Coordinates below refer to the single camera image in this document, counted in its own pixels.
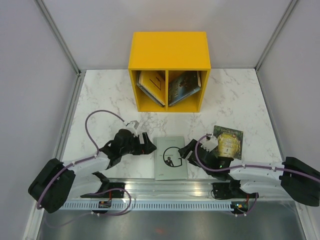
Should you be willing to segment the clear plastic file folder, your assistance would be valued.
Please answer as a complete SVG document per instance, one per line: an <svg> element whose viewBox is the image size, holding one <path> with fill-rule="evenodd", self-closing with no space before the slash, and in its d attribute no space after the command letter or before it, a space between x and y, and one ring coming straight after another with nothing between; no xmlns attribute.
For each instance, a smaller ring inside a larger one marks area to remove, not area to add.
<svg viewBox="0 0 320 240"><path fill-rule="evenodd" d="M185 146L183 136L155 137L154 179L156 181L182 180L188 178L186 161L179 150Z"/></svg>

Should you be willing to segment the green Alice Wonderland book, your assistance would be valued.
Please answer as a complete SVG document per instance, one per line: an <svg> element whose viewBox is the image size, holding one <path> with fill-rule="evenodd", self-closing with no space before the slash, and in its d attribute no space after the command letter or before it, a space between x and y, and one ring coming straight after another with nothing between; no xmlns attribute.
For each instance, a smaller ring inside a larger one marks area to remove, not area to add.
<svg viewBox="0 0 320 240"><path fill-rule="evenodd" d="M213 135L218 142L218 146L213 150L217 157L242 159L243 131L215 125Z"/></svg>

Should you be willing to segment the yellow notebook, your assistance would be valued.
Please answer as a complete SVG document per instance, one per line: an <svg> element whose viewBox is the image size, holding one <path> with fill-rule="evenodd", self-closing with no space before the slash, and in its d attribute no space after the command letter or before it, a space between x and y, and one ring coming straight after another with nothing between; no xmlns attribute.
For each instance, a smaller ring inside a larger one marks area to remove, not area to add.
<svg viewBox="0 0 320 240"><path fill-rule="evenodd" d="M142 70L139 73L137 84L141 84L160 101L165 103L166 97L166 82L157 71Z"/></svg>

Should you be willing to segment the dark Wuthering Heights book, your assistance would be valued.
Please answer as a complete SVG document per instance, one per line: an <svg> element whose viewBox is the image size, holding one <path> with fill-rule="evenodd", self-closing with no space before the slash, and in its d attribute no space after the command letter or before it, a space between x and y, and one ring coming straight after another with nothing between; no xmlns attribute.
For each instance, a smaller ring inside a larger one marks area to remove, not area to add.
<svg viewBox="0 0 320 240"><path fill-rule="evenodd" d="M200 71L185 71L168 84L168 106L172 107L202 88Z"/></svg>

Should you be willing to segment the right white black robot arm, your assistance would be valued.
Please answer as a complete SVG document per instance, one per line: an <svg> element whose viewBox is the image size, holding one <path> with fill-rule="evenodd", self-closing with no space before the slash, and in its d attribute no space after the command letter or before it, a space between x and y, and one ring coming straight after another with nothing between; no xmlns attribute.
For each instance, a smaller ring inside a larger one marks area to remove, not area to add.
<svg viewBox="0 0 320 240"><path fill-rule="evenodd" d="M200 143L195 139L178 152L182 159L220 181L212 188L217 200L289 196L306 206L320 205L319 171L295 157L275 163L247 162L216 156L209 142Z"/></svg>

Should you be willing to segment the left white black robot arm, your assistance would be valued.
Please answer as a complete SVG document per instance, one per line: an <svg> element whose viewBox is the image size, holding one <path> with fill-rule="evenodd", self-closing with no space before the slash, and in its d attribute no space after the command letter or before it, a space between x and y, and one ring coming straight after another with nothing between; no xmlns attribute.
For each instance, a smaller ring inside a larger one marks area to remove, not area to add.
<svg viewBox="0 0 320 240"><path fill-rule="evenodd" d="M135 135L128 129L120 129L113 140L92 156L69 162L50 159L30 184L28 193L37 201L38 208L50 214L73 198L85 195L103 198L110 186L102 171L120 163L125 155L149 155L156 149L146 132Z"/></svg>

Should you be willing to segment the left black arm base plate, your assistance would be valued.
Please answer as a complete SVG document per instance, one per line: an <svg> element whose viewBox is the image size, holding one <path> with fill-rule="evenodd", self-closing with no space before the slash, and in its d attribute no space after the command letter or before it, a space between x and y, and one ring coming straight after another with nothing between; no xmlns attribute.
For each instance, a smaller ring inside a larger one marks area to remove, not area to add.
<svg viewBox="0 0 320 240"><path fill-rule="evenodd" d="M105 192L100 194L100 198L107 198L107 199L121 199L124 197L124 192L121 190L114 190L114 189L125 189L126 184L124 182L109 182L106 184L102 184L101 188L99 189L99 193L111 190L109 192Z"/></svg>

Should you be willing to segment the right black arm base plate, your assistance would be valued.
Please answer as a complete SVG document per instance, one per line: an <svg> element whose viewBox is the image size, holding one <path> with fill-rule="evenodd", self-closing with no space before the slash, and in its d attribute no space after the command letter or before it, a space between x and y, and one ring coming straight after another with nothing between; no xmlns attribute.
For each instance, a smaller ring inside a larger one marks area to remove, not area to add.
<svg viewBox="0 0 320 240"><path fill-rule="evenodd" d="M240 189L240 181L233 180L230 182L214 182L212 183L211 194L216 200L231 199L255 199L256 193L246 193Z"/></svg>

